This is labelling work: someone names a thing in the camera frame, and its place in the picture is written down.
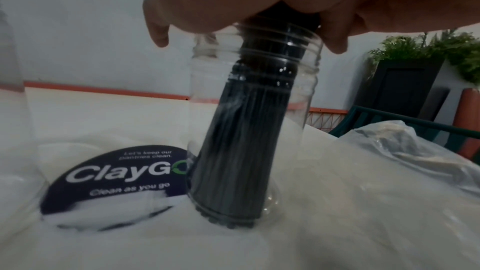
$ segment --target green plant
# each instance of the green plant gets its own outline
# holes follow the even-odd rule
[[[381,47],[369,52],[376,66],[381,60],[447,59],[467,82],[480,86],[480,39],[471,33],[449,29],[435,34],[427,44],[427,35],[389,36]]]

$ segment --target sticker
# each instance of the sticker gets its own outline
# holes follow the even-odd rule
[[[40,205],[60,228],[104,231],[156,216],[186,197],[187,152],[144,145],[102,154],[55,180]]]

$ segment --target white table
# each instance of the white table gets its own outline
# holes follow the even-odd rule
[[[37,88],[28,88],[27,96],[37,139],[47,146],[57,142],[55,149],[67,146],[62,141],[85,138],[104,143],[121,138],[120,146],[126,147],[138,142],[185,148],[188,141],[187,101]],[[316,164],[334,139],[306,126],[299,158]],[[56,170],[95,153],[87,149],[44,158],[51,167],[45,177],[54,179]],[[294,217],[282,216],[252,230],[211,224],[188,199],[149,220],[102,233],[65,231],[38,220],[2,248],[0,260],[5,270],[312,269],[315,262],[304,256],[309,236],[299,230],[306,209],[292,207],[301,207]]]

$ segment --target transparent container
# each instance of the transparent container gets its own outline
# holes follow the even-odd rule
[[[251,228],[277,213],[270,176],[295,166],[321,49],[312,31],[259,16],[196,37],[187,192],[210,222]]]

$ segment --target chair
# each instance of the chair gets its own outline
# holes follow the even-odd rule
[[[367,107],[354,105],[342,122],[329,134],[340,137],[352,129],[357,129],[368,124],[385,121],[403,121],[415,130],[417,136],[433,142],[440,131],[450,133],[444,147],[457,153],[468,138],[480,140],[480,132],[444,125],[418,118],[374,110]],[[476,152],[472,161],[480,165],[480,150]]]

